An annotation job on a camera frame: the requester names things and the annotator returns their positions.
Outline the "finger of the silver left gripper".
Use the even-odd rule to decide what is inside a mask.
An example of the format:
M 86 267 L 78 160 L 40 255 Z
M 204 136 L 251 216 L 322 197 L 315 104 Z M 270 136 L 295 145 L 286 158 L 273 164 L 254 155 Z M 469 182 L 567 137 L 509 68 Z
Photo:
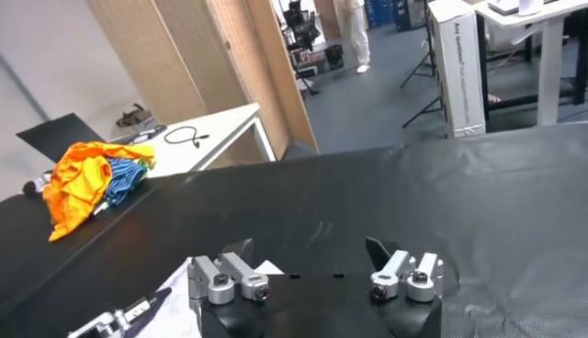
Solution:
M 125 310 L 105 311 L 80 328 L 69 332 L 68 338 L 131 338 L 139 333 L 155 317 L 171 288 L 157 290 L 150 297 L 143 297 Z

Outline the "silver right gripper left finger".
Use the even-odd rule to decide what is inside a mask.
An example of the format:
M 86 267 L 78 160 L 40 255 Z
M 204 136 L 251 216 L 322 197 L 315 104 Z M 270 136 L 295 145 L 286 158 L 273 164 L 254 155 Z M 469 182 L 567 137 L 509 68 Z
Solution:
M 253 253 L 254 240 L 248 238 L 226 245 L 214 260 L 206 255 L 192 257 L 187 266 L 189 299 L 229 304 L 239 288 L 243 299 L 265 302 L 269 277 L 250 266 Z

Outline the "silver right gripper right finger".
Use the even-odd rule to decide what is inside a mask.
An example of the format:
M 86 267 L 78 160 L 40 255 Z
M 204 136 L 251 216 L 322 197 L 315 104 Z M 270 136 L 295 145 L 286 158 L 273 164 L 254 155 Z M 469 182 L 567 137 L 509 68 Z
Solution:
M 365 239 L 367 253 L 376 271 L 370 277 L 369 294 L 377 302 L 397 298 L 401 292 L 416 302 L 431 302 L 443 295 L 444 261 L 437 253 L 425 252 L 417 261 L 395 242 Z

